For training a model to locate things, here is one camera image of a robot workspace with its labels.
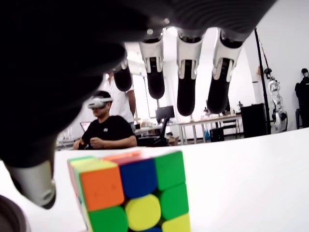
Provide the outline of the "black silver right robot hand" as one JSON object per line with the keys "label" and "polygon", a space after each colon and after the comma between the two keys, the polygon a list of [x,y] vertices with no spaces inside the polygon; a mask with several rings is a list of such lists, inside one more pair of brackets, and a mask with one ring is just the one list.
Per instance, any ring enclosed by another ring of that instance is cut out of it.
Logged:
{"label": "black silver right robot hand", "polygon": [[232,70],[272,0],[3,0],[0,3],[0,158],[21,195],[44,209],[56,200],[57,136],[108,70],[126,67],[138,42],[149,91],[162,86],[163,29],[178,28],[178,111],[192,114],[201,43],[217,28],[208,108],[227,104]]}

